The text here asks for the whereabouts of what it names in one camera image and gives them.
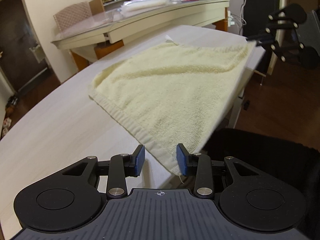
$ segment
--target silver bolt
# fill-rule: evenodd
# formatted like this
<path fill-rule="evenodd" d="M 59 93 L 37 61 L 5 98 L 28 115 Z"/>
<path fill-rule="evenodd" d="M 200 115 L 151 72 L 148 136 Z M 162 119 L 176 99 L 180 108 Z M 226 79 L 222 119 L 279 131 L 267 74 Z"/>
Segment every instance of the silver bolt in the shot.
<path fill-rule="evenodd" d="M 123 193 L 124 193 L 124 190 L 120 187 L 114 187 L 109 190 L 109 194 L 113 196 L 119 196 L 119 195 L 122 195 Z"/>
<path fill-rule="evenodd" d="M 208 188 L 208 187 L 201 187 L 197 189 L 197 193 L 202 195 L 202 196 L 207 196 L 212 194 L 212 189 Z"/>

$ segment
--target door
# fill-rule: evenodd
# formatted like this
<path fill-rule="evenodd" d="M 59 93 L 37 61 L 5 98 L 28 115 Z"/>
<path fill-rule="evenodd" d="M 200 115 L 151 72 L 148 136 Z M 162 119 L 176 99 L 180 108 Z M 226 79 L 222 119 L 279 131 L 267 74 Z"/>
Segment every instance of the door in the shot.
<path fill-rule="evenodd" d="M 22 1 L 1 0 L 0 67 L 16 91 L 47 68 L 46 61 L 38 63 L 29 49 L 36 45 Z"/>

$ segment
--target towel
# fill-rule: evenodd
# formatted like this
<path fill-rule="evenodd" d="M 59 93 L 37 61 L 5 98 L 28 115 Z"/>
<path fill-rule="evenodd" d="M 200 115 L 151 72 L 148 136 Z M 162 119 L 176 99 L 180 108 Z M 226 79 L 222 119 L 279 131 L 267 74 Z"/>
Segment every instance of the towel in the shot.
<path fill-rule="evenodd" d="M 176 145 L 199 151 L 220 123 L 255 44 L 226 48 L 163 43 L 98 74 L 93 98 L 170 172 Z"/>

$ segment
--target table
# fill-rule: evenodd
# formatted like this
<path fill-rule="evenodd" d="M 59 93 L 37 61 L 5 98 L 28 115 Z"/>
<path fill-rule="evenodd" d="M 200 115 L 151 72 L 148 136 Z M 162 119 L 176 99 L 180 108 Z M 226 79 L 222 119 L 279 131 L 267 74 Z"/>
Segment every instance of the table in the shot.
<path fill-rule="evenodd" d="M 133 153 L 138 141 L 88 97 L 87 86 L 106 67 L 164 42 L 166 35 L 175 42 L 204 47 L 245 42 L 242 36 L 207 28 L 162 28 L 90 65 L 44 98 L 0 141 L 0 220 L 6 239 L 20 230 L 13 200 L 21 189 L 89 155 L 103 161 L 112 155 Z M 263 53 L 261 47 L 255 48 L 239 77 L 237 93 L 248 82 Z M 101 192 L 106 190 L 106 179 L 100 179 Z M 130 192 L 133 187 L 174 186 L 179 177 L 146 152 L 140 177 L 126 181 Z"/>
<path fill-rule="evenodd" d="M 114 50 L 157 29 L 169 25 L 205 26 L 216 23 L 217 30 L 228 30 L 229 0 L 171 1 L 169 5 L 122 18 L 114 11 L 113 22 L 103 24 L 99 15 L 84 20 L 59 34 L 52 43 L 70 49 L 81 71 Z"/>

